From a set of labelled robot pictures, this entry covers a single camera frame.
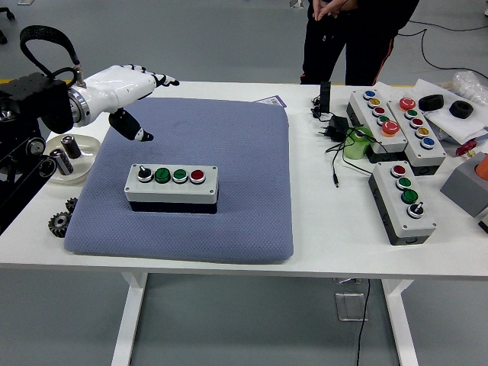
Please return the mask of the person's right hand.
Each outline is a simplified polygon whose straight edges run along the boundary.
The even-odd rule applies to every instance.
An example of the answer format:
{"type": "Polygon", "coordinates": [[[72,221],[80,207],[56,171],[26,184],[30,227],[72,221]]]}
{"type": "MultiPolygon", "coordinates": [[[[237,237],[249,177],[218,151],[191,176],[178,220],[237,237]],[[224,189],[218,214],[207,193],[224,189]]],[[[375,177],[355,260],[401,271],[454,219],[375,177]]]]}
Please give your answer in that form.
{"type": "Polygon", "coordinates": [[[331,14],[329,4],[330,1],[312,0],[313,19],[315,21],[320,21],[324,16],[331,14]]]}

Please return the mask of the person's left hand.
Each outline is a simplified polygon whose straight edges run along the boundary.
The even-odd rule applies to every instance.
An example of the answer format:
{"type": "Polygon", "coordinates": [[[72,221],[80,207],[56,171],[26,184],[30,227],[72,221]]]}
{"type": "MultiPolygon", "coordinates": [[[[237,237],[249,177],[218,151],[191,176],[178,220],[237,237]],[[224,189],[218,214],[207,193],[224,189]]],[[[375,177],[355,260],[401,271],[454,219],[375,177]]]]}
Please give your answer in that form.
{"type": "Polygon", "coordinates": [[[337,18],[347,0],[333,0],[327,4],[326,14],[337,18]]]}

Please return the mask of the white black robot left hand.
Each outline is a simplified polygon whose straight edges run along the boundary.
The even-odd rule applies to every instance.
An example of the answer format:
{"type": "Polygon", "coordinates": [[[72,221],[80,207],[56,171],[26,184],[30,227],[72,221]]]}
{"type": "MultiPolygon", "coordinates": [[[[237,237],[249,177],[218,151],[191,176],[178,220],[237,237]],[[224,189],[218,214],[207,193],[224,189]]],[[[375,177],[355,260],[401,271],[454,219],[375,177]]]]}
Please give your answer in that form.
{"type": "Polygon", "coordinates": [[[72,87],[72,110],[74,125],[84,127],[98,116],[109,114],[109,124],[128,140],[146,142],[153,135],[146,132],[140,123],[127,111],[126,106],[151,95],[160,86],[178,86],[179,81],[166,74],[150,72],[142,66],[111,66],[88,77],[85,87],[72,87]]]}

